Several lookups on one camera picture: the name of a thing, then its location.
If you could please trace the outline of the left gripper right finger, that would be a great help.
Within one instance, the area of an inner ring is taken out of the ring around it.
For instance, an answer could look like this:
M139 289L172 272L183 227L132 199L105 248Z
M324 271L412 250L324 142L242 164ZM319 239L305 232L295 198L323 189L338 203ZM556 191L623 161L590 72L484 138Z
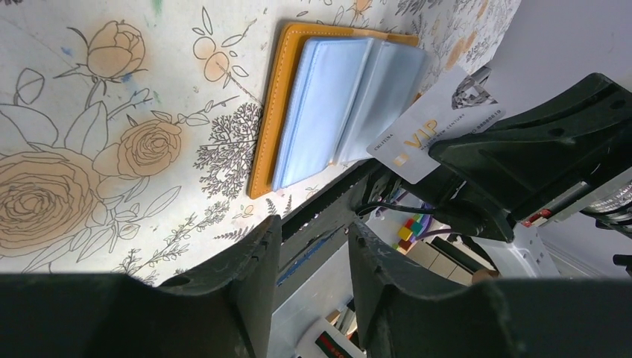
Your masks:
M369 357L629 357L631 281L452 282L349 231L360 345Z

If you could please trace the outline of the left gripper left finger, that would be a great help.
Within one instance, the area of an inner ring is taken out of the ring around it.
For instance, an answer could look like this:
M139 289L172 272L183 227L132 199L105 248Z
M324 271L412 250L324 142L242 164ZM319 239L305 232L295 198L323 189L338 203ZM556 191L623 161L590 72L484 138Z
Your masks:
M126 274L4 274L1 355L265 357L281 228L269 216L157 287Z

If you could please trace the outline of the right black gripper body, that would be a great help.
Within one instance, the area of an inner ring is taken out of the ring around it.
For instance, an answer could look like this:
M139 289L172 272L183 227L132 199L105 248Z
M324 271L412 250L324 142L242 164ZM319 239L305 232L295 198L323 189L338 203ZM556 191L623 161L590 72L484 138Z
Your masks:
M631 169L605 169L602 174L584 178L563 168L535 168L526 173L523 183L532 184L528 197L511 213L511 228L540 226L549 221L560 222L615 193L631 182Z

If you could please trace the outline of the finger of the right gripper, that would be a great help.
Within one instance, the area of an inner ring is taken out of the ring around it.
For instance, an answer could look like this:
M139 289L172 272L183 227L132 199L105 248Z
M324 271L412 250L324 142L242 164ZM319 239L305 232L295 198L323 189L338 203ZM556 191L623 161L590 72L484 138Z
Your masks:
M631 167L631 91L592 73L551 100L479 134L435 143L433 160L509 213L533 213L580 182Z
M432 207L439 222L466 236L512 242L515 221L481 192L447 168L438 168L409 192Z

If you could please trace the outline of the white VIP credit card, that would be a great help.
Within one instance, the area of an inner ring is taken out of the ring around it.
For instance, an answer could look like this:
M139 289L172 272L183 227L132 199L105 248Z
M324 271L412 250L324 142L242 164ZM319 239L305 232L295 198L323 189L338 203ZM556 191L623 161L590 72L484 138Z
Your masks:
M439 167L429 156L432 145L483 132L504 115L504 107L482 85L454 67L369 144L367 153L416 184Z

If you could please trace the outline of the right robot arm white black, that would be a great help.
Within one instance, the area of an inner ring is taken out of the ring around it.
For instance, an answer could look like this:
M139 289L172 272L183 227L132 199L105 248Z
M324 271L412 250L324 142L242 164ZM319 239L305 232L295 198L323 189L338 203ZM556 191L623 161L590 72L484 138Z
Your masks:
M439 166L412 192L505 276L557 276L537 231L576 213L631 234L631 86L604 74L429 155Z

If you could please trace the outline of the floral tablecloth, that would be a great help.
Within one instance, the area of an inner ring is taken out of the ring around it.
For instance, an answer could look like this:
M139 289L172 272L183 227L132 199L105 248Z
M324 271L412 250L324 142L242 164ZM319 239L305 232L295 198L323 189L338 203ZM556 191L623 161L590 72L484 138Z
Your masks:
M518 1L3 1L1 271L150 285L340 176L252 199L279 28L409 35L442 72L490 61Z

